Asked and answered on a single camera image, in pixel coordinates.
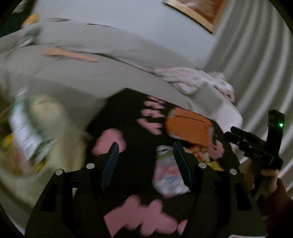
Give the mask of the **person right hand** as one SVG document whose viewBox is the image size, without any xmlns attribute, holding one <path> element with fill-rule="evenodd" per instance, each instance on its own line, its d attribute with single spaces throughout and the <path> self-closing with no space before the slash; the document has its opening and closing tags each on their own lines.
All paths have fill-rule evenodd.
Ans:
<svg viewBox="0 0 293 238">
<path fill-rule="evenodd" d="M 244 175 L 247 188 L 253 194 L 255 200 L 266 198 L 277 190 L 279 170 L 254 170 L 251 159 L 239 165 L 240 172 Z"/>
</svg>

